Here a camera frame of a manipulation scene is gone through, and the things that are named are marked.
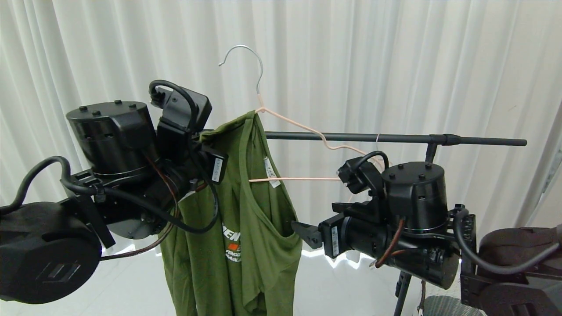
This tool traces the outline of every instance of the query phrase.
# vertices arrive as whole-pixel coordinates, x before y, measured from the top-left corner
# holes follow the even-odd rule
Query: hanger hook
[[[222,65],[226,62],[226,58],[228,57],[228,54],[230,54],[230,51],[233,50],[233,49],[235,49],[235,48],[238,48],[238,47],[242,47],[242,48],[245,48],[245,49],[250,50],[254,55],[256,55],[257,60],[259,60],[259,62],[260,62],[260,77],[258,78],[257,83],[256,83],[256,93],[257,93],[257,94],[260,94],[260,81],[261,81],[261,76],[264,75],[264,63],[261,62],[261,57],[260,57],[260,55],[258,55],[252,48],[247,47],[246,45],[236,45],[236,46],[233,46],[232,48],[230,48],[230,49],[228,50],[228,52],[226,52],[226,55],[224,56],[224,60],[223,60],[223,62],[221,62],[221,63],[219,64],[219,67],[222,66]]]

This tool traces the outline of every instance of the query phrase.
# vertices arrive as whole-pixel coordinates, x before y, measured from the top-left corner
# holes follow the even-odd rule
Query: white floor
[[[294,299],[295,316],[392,315],[398,271],[369,268],[359,263],[326,259],[320,252],[304,252]],[[413,279],[403,315],[411,316],[419,302],[419,280]],[[100,263],[94,276],[73,294],[49,304],[1,302],[1,316],[173,316],[161,257],[151,251]]]

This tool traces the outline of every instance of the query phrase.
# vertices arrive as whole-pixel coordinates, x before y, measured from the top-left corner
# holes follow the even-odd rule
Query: pink hanger
[[[320,138],[322,139],[322,142],[324,143],[324,146],[325,146],[326,148],[330,149],[330,150],[337,150],[337,149],[347,148],[347,149],[354,150],[354,151],[356,151],[356,152],[358,152],[358,153],[360,153],[360,154],[362,154],[362,155],[366,155],[366,152],[364,152],[364,151],[362,151],[362,150],[359,150],[359,149],[357,149],[357,148],[348,146],[348,145],[340,145],[340,146],[337,146],[337,147],[332,147],[332,146],[330,146],[330,145],[328,144],[328,141],[326,140],[326,136],[324,136],[324,134],[318,132],[317,130],[315,130],[315,129],[313,129],[313,128],[304,126],[304,125],[302,125],[302,124],[300,124],[300,123],[298,123],[298,122],[295,122],[295,121],[293,121],[293,120],[291,120],[291,119],[289,119],[289,118],[286,118],[285,116],[283,116],[283,115],[281,115],[281,114],[278,114],[278,113],[276,113],[276,112],[274,112],[274,111],[271,111],[270,109],[268,109],[267,107],[265,107],[265,105],[264,105],[264,100],[262,99],[261,94],[260,94],[260,80],[261,80],[261,77],[262,77],[263,74],[264,74],[264,64],[262,63],[260,56],[259,56],[253,49],[251,49],[250,47],[248,47],[248,46],[246,46],[246,45],[236,45],[236,46],[233,46],[231,49],[228,50],[228,52],[226,52],[226,55],[224,56],[224,61],[221,62],[221,63],[219,64],[219,66],[222,66],[222,65],[226,62],[226,58],[228,57],[228,54],[230,54],[230,52],[231,52],[233,49],[237,48],[237,47],[242,47],[242,48],[248,49],[248,50],[251,51],[254,55],[256,55],[257,59],[258,59],[259,62],[260,62],[260,69],[261,69],[261,72],[260,72],[260,77],[259,77],[259,79],[257,80],[257,84],[256,84],[257,99],[260,101],[260,107],[259,107],[258,109],[256,109],[256,113],[267,112],[267,113],[269,113],[269,114],[271,114],[271,115],[273,115],[273,116],[275,116],[275,117],[277,117],[277,118],[280,118],[280,119],[282,119],[282,120],[284,120],[284,121],[286,121],[286,122],[288,122],[288,123],[290,123],[290,124],[292,124],[292,125],[295,125],[295,126],[300,127],[300,128],[302,128],[302,129],[308,130],[309,132],[312,132],[312,133],[314,133],[314,134],[320,136]],[[379,169],[383,169],[383,165],[381,164],[381,162],[380,162],[379,160],[377,160],[377,157],[374,157],[373,160],[374,160],[375,163],[379,166]],[[339,178],[295,178],[295,177],[278,177],[278,178],[250,179],[250,182],[266,182],[266,181],[272,181],[272,180],[321,180],[321,181],[340,181]]]

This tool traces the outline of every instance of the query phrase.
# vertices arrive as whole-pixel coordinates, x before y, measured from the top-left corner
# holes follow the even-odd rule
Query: green shirt
[[[229,155],[219,195],[220,220],[205,234],[176,227],[161,244],[165,275],[178,316],[292,315],[302,241],[281,182],[250,183],[278,175],[260,118],[249,112],[201,141]],[[206,225],[214,210],[209,188],[180,203],[183,221]]]

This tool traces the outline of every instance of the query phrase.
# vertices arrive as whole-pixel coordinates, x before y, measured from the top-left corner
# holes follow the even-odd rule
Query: white care label
[[[275,174],[275,171],[273,170],[273,166],[271,165],[271,161],[269,161],[268,157],[264,158],[264,163],[265,163],[265,173],[268,174],[268,178],[270,179],[278,178],[277,175]],[[277,188],[281,184],[281,181],[271,180],[269,183],[271,183],[272,187]]]
[[[339,255],[339,241],[338,241],[338,227],[332,227],[332,250],[334,252],[334,257]]]
[[[220,171],[223,168],[223,160],[221,158],[215,159],[215,166],[212,170],[212,177],[211,180],[214,182],[218,182],[220,180]]]

